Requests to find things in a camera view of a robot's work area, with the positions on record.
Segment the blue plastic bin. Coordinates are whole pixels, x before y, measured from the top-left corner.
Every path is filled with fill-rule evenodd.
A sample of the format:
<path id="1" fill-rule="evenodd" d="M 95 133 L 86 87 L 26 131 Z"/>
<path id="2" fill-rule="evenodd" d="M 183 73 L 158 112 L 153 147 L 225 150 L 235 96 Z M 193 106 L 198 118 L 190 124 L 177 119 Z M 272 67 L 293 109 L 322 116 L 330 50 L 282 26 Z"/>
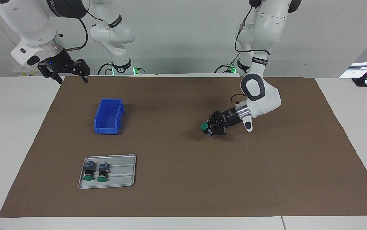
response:
<path id="1" fill-rule="evenodd" d="M 95 133 L 118 134 L 124 113 L 122 99 L 101 99 L 94 117 Z"/>

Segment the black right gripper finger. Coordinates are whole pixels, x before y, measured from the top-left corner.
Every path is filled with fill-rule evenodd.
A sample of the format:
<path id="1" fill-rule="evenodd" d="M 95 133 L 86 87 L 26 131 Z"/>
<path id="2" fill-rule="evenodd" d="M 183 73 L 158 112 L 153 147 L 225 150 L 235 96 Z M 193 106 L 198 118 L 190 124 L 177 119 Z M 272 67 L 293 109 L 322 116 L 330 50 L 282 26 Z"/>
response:
<path id="1" fill-rule="evenodd" d="M 78 59 L 77 61 L 74 61 L 70 67 L 70 73 L 80 76 L 85 83 L 88 83 L 90 71 L 90 67 L 83 59 Z"/>
<path id="2" fill-rule="evenodd" d="M 51 78 L 58 84 L 62 84 L 63 79 L 59 76 L 58 70 L 51 71 L 46 64 L 38 64 L 38 70 L 45 78 Z"/>

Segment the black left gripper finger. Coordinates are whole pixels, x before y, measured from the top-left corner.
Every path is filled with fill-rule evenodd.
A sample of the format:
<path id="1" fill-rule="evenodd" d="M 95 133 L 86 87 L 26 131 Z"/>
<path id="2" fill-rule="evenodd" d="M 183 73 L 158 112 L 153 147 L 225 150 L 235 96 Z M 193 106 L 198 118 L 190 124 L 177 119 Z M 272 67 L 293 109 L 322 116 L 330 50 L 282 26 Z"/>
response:
<path id="1" fill-rule="evenodd" d="M 225 135 L 227 126 L 212 125 L 208 127 L 208 136 Z"/>
<path id="2" fill-rule="evenodd" d="M 209 124 L 219 124 L 225 123 L 225 114 L 221 113 L 219 110 L 214 111 L 208 119 Z"/>

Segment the brown table mat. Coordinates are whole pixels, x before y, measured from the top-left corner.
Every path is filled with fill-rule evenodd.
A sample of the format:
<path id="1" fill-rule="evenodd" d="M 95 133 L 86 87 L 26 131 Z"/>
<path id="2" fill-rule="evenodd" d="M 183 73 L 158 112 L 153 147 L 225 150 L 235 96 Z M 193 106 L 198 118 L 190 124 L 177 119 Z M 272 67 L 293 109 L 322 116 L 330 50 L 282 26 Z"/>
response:
<path id="1" fill-rule="evenodd" d="M 367 170 L 316 80 L 266 80 L 278 109 L 208 137 L 240 78 L 66 77 L 0 218 L 367 215 Z M 123 100 L 118 134 L 95 133 L 103 98 Z M 127 154 L 134 185 L 78 187 L 87 156 Z"/>

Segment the green push button switch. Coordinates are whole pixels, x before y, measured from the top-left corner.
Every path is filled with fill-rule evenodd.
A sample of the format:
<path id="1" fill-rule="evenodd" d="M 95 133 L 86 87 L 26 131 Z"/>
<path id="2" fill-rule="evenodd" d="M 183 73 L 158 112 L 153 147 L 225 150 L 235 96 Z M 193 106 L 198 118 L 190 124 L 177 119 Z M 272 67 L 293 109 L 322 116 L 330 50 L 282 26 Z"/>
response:
<path id="1" fill-rule="evenodd" d="M 98 182 L 106 182 L 108 180 L 109 165 L 108 163 L 100 163 L 98 167 Z"/>
<path id="2" fill-rule="evenodd" d="M 201 125 L 200 125 L 200 128 L 202 129 L 202 132 L 204 134 L 206 134 L 207 136 L 212 136 L 214 135 L 213 132 L 211 131 L 210 129 L 210 125 L 208 124 L 208 122 L 203 122 Z"/>
<path id="3" fill-rule="evenodd" d="M 86 161 L 83 165 L 83 177 L 84 181 L 92 181 L 94 179 L 95 172 L 95 162 L 94 161 Z"/>

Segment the pale yellow box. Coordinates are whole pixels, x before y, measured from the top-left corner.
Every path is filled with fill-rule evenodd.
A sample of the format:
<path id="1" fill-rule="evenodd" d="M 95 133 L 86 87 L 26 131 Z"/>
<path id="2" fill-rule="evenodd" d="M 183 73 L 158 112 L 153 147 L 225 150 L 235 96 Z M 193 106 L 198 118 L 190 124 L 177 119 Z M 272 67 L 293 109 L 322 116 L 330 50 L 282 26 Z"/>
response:
<path id="1" fill-rule="evenodd" d="M 32 67 L 23 67 L 20 64 L 15 64 L 12 72 L 16 77 L 42 77 L 36 65 Z"/>

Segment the grey metal tray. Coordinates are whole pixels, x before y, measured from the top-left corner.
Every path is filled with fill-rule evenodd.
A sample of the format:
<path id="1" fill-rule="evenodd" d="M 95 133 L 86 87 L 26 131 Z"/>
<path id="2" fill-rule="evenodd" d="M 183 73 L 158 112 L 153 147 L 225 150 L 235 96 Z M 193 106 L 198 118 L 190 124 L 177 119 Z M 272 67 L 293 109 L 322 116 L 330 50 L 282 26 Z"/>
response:
<path id="1" fill-rule="evenodd" d="M 94 179 L 92 181 L 84 181 L 83 166 L 80 173 L 78 187 L 80 189 L 100 189 L 100 188 L 115 188 L 129 187 L 134 185 L 136 171 L 136 156 L 134 154 L 127 155 L 108 155 L 108 156 L 87 156 L 83 160 L 95 162 Z M 98 167 L 100 163 L 108 163 L 109 173 L 106 182 L 98 182 L 99 175 Z"/>

